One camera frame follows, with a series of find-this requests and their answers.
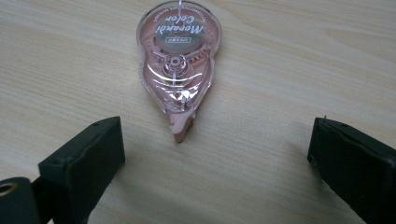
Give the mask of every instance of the light wood grain surface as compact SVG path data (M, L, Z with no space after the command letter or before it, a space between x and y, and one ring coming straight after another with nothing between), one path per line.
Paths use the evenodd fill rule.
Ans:
M120 116L127 161L90 223L363 223L305 157L325 115L396 147L396 1L199 1L223 38L181 144L138 78L161 2L0 1L0 179Z

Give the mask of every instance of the black plastic block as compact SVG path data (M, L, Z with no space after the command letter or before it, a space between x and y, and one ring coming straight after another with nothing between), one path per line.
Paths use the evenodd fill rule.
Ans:
M395 149L344 123L316 118L308 160L366 223L396 223Z

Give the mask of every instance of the black clamp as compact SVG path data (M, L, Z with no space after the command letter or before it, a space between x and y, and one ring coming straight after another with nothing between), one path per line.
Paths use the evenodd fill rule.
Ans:
M316 118L308 160L366 223L396 223L395 149L344 123Z
M87 223L124 163L120 117L95 122L40 162L32 184L0 181L0 223Z

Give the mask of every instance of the correction tape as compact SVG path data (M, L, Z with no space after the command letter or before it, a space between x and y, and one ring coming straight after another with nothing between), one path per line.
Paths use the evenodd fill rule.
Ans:
M140 80L169 116L175 141L181 142L213 79L219 21L196 3L170 1L149 11L136 35Z

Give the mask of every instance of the pink correction tape dispenser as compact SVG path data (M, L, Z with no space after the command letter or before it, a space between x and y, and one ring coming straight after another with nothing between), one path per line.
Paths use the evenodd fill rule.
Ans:
M210 87L220 39L218 19L193 2L165 2L139 22L140 80L169 116L176 142Z

